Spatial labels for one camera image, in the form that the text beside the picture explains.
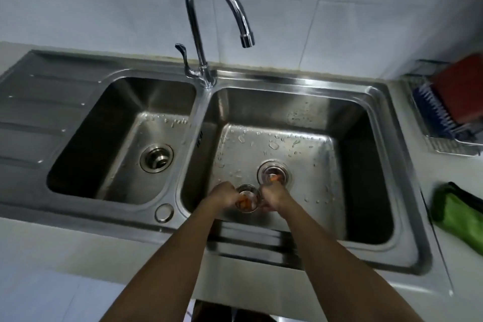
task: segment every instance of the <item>faucet handle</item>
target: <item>faucet handle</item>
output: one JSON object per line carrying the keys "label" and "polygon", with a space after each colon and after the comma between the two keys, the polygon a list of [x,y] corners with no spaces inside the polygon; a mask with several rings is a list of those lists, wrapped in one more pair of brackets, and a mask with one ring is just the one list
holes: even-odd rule
{"label": "faucet handle", "polygon": [[174,47],[181,53],[183,56],[183,62],[184,62],[184,73],[188,78],[198,78],[200,76],[200,73],[191,69],[188,64],[188,56],[186,54],[186,47],[184,47],[183,44],[175,44]]}

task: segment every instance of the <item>white countertop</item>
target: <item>white countertop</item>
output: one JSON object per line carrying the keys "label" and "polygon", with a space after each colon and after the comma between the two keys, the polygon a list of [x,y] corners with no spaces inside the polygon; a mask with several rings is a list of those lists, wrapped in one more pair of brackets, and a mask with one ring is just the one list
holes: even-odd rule
{"label": "white countertop", "polygon": [[[0,74],[32,48],[39,47],[0,42]],[[389,86],[425,199],[431,198],[437,184],[448,181],[483,197],[483,158],[428,149],[399,84]],[[435,231],[455,294],[397,290],[426,321],[482,320],[483,257],[452,235]],[[0,234],[0,245],[8,250],[2,256],[8,260],[124,284],[157,249],[153,244],[4,218]],[[209,287],[214,283],[225,287]],[[295,319],[325,320],[305,272],[210,254],[203,258],[193,297]]]}

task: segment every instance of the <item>green cloth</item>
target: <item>green cloth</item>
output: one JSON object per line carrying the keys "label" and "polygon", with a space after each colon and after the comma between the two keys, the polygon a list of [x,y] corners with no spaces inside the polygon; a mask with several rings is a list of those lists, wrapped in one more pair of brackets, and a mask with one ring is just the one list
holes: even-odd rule
{"label": "green cloth", "polygon": [[[455,235],[483,255],[483,214],[477,210],[479,205],[483,205],[483,201],[471,194],[468,194],[472,197],[468,201],[468,196],[465,194],[468,193],[460,190],[456,185],[453,186],[452,183],[440,186],[433,196],[431,217],[438,227]],[[475,203],[474,199],[478,199],[481,203]]]}

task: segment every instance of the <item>wire dish rack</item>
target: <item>wire dish rack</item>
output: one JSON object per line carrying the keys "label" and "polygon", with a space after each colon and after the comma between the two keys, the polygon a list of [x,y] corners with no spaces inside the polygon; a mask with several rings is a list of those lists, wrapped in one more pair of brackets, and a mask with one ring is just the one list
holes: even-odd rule
{"label": "wire dish rack", "polygon": [[[413,98],[414,89],[430,83],[431,77],[438,74],[447,65],[449,63],[442,61],[417,60],[415,68],[410,73],[402,76],[406,96],[429,148],[438,153],[474,157],[480,155],[481,150],[483,150],[483,120],[480,119],[470,124],[458,126],[454,132],[455,137],[458,138],[449,139],[442,137],[425,121]],[[465,134],[464,140],[461,139],[462,133]]]}

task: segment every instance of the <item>faucet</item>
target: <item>faucet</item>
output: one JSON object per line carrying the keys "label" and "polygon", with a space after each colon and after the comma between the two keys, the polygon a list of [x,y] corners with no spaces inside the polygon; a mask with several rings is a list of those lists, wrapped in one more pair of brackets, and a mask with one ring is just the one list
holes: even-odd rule
{"label": "faucet", "polygon": [[[189,24],[191,26],[191,32],[195,40],[196,52],[199,59],[199,70],[193,70],[188,65],[188,58],[186,56],[186,47],[182,44],[175,44],[176,49],[183,56],[184,61],[184,73],[188,78],[198,79],[205,88],[211,88],[216,83],[216,78],[211,74],[210,67],[205,58],[203,51],[202,38],[199,34],[198,21],[196,19],[195,3],[194,0],[185,0],[186,10],[188,12]],[[238,29],[240,30],[241,45],[244,48],[251,47],[255,44],[253,33],[246,19],[245,11],[239,0],[226,0],[230,6],[235,19],[237,20]]]}

